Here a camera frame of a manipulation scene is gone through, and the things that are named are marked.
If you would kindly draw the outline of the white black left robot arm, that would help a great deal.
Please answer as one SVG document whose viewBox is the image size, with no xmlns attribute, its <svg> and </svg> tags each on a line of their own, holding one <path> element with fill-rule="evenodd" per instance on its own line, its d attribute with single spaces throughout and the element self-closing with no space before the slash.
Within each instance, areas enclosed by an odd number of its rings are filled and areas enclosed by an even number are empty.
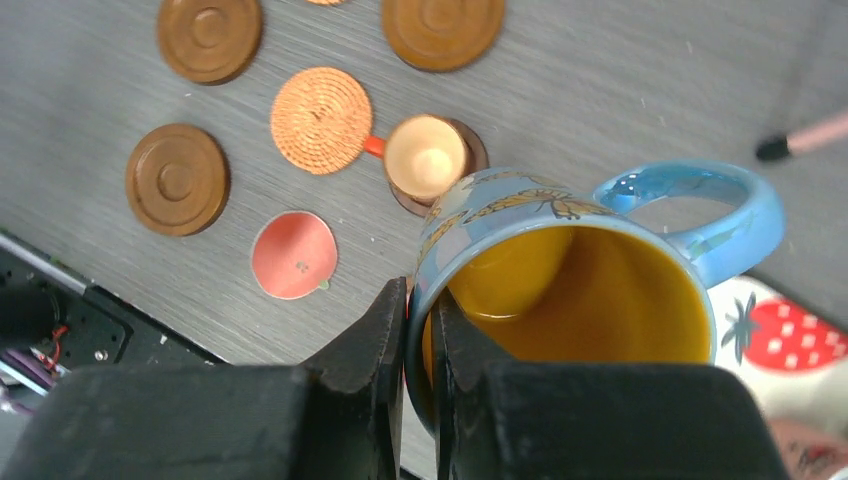
<svg viewBox="0 0 848 480">
<path fill-rule="evenodd" d="M 59 325 L 62 306 L 56 295 L 38 286 L 1 289 L 1 350 L 23 349 L 49 338 Z"/>
</svg>

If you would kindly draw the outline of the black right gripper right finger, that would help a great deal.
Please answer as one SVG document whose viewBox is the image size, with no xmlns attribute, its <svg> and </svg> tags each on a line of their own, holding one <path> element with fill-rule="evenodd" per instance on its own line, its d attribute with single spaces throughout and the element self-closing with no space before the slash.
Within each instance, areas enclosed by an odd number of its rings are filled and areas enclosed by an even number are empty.
<svg viewBox="0 0 848 480">
<path fill-rule="evenodd" d="M 431 317 L 442 479 L 784 479 L 747 389 L 704 365 L 515 359 L 442 294 Z"/>
</svg>

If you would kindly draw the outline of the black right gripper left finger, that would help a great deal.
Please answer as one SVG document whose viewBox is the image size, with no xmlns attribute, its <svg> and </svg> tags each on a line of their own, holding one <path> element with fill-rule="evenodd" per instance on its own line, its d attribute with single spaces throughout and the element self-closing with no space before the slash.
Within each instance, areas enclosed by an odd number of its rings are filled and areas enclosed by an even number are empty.
<svg viewBox="0 0 848 480">
<path fill-rule="evenodd" d="M 407 282 L 296 365 L 86 367 L 37 409 L 5 479 L 395 479 Z"/>
</svg>

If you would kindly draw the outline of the dark walnut coaster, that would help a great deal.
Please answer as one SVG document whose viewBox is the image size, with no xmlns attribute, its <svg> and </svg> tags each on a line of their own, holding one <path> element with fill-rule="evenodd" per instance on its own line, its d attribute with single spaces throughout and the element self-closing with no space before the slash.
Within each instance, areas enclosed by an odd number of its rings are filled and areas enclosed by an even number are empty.
<svg viewBox="0 0 848 480">
<path fill-rule="evenodd" d="M 464 174 L 470 175 L 477 171 L 488 168 L 488 153 L 484 143 L 477 135 L 477 133 L 460 120 L 446 118 L 446 121 L 459 131 L 468 148 L 469 163 L 466 166 Z M 394 196 L 397 203 L 401 205 L 404 209 L 406 209 L 408 212 L 417 215 L 418 217 L 425 217 L 427 215 L 431 207 L 431 203 L 422 203 L 418 200 L 415 200 L 406 193 L 403 193 L 401 190 L 399 190 L 392 184 L 389 184 L 389 189 L 392 192 L 392 195 Z"/>
</svg>

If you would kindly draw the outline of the blue butterfly plate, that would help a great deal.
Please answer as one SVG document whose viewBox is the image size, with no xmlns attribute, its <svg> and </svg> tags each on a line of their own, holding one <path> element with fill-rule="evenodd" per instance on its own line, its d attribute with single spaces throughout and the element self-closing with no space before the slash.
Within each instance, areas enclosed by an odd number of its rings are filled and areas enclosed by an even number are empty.
<svg viewBox="0 0 848 480">
<path fill-rule="evenodd" d="M 418 418 L 435 431 L 440 295 L 523 361 L 710 365 L 708 290 L 760 263 L 785 231 L 775 188 L 727 163 L 648 164 L 588 195 L 509 167 L 463 178 L 419 238 L 405 359 Z"/>
</svg>

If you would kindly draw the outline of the small orange cup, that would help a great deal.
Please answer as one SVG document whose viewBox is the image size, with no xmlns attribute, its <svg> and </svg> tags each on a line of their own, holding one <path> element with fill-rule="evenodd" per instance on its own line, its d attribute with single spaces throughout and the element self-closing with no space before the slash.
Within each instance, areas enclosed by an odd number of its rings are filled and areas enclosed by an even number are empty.
<svg viewBox="0 0 848 480">
<path fill-rule="evenodd" d="M 383 162 L 388 183 L 411 200 L 431 205 L 470 171 L 472 154 L 460 130 L 431 114 L 411 116 L 383 139 L 369 136 L 364 151 Z"/>
</svg>

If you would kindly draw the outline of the woven rattan coaster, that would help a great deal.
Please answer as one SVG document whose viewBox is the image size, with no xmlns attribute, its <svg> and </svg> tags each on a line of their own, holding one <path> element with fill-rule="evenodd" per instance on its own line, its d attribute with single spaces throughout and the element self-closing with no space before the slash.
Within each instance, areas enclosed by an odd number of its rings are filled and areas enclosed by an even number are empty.
<svg viewBox="0 0 848 480">
<path fill-rule="evenodd" d="M 319 6 L 336 6 L 344 3 L 346 0 L 306 0 L 310 4 Z"/>
<path fill-rule="evenodd" d="M 372 124 L 364 87 L 332 67 L 293 75 L 276 95 L 269 118 L 272 140 L 282 156 L 313 175 L 350 165 L 363 151 Z"/>
</svg>

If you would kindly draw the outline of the red apple paper coaster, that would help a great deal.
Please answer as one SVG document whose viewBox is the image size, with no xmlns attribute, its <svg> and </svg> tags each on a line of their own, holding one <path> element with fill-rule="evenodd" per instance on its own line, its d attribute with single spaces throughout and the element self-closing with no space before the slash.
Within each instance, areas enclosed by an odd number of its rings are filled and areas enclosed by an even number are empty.
<svg viewBox="0 0 848 480">
<path fill-rule="evenodd" d="M 318 215 L 286 211 L 259 231 L 250 256 L 259 287 L 280 300 L 297 300 L 326 289 L 338 264 L 336 239 Z"/>
</svg>

